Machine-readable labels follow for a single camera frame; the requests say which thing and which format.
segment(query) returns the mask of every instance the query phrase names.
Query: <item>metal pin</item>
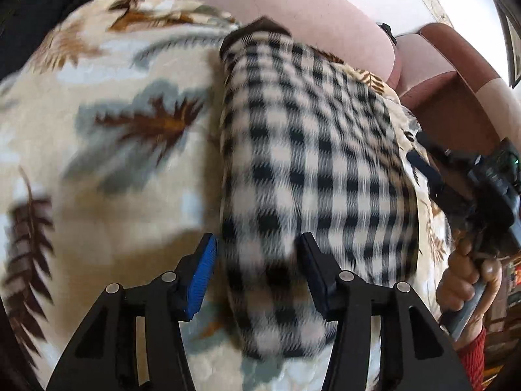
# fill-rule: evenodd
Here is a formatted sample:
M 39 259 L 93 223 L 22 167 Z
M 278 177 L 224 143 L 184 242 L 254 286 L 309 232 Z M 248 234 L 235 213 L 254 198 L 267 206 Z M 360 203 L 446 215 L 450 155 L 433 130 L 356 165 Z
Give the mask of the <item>metal pin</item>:
M 111 284 L 107 285 L 107 288 L 105 288 L 105 291 L 107 291 L 109 294 L 114 294 L 115 292 L 119 291 L 119 284 L 111 283 Z
M 407 282 L 398 282 L 398 285 L 396 287 L 397 287 L 398 291 L 401 291 L 401 292 L 411 291 L 411 286 Z
M 344 282 L 351 282 L 355 278 L 355 275 L 352 272 L 350 272 L 349 270 L 343 270 L 342 272 L 340 272 L 338 274 L 338 276 Z
M 163 282 L 173 282 L 177 279 L 177 275 L 175 272 L 165 272 L 161 275 L 161 280 Z

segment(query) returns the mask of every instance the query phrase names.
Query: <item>red knit sweater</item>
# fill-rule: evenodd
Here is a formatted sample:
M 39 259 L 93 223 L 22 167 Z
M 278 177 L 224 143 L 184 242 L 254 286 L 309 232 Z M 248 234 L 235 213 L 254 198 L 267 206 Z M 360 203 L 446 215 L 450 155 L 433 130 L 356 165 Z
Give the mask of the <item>red knit sweater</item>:
M 485 328 L 478 337 L 468 346 L 458 351 L 468 379 L 472 384 L 474 391 L 483 391 L 481 383 L 483 382 L 483 370 L 485 368 Z

